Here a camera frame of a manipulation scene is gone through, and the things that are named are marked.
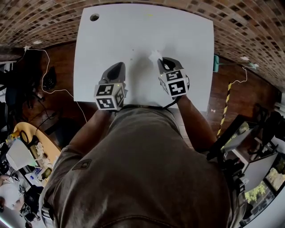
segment brick wall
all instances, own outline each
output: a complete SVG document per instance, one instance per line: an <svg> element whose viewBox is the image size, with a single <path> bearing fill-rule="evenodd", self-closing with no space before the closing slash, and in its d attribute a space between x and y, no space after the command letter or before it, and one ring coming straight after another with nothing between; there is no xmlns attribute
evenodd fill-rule
<svg viewBox="0 0 285 228"><path fill-rule="evenodd" d="M241 61L245 55L256 71L285 92L284 0L126 0L174 7L214 21L215 53ZM83 8L114 0L2 0L0 44L34 48L76 40Z"/></svg>

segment shirt sleeve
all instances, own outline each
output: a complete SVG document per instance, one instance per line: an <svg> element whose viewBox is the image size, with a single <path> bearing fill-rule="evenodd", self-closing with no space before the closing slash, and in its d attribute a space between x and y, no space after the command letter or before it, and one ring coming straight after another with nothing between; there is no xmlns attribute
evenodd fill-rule
<svg viewBox="0 0 285 228"><path fill-rule="evenodd" d="M72 169L72 167L78 163L83 156L75 150L72 146L66 146L62 149L59 155L53 171L50 175L46 188L45 198L51 196L56 186L60 183L62 178Z"/></svg>

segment person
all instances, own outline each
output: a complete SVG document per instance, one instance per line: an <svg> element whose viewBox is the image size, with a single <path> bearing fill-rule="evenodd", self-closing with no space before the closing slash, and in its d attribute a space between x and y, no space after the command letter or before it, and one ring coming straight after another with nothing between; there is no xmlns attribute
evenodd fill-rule
<svg viewBox="0 0 285 228"><path fill-rule="evenodd" d="M204 155L216 137L187 96L177 105L195 151L168 110L125 107L102 140L110 113L96 111L62 150L42 192L53 226L229 227L225 176Z"/></svg>
<svg viewBox="0 0 285 228"><path fill-rule="evenodd" d="M21 210L24 205L24 196L19 194L19 179L17 175L0 176L0 212L4 207L11 210Z"/></svg>

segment yellow and black striped tape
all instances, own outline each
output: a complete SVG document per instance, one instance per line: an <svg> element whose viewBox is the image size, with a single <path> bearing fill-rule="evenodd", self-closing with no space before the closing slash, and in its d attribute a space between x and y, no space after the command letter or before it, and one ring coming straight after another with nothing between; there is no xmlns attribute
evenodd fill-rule
<svg viewBox="0 0 285 228"><path fill-rule="evenodd" d="M227 99L226 99L226 105L225 105L225 108L224 108L224 113L223 113L223 117L222 117L222 120L221 120L220 128L219 128L219 130L218 130L217 137L219 137L219 135L220 135L220 133L221 133L222 125L223 125L224 119L225 119L225 117L226 117L226 112L227 112L227 109L228 109L228 101L229 101L229 99L230 99L231 86L232 86L232 83L229 83L229 84L228 84L228 94L227 94Z"/></svg>

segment shirt logo patch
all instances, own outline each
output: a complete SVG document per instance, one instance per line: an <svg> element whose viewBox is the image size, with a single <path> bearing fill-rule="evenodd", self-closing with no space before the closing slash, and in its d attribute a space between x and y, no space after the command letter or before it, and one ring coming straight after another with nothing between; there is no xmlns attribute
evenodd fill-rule
<svg viewBox="0 0 285 228"><path fill-rule="evenodd" d="M87 169L89 167L91 163L91 159L85 159L85 160L82 160L80 162L78 162L72 170L77 170L77 169Z"/></svg>

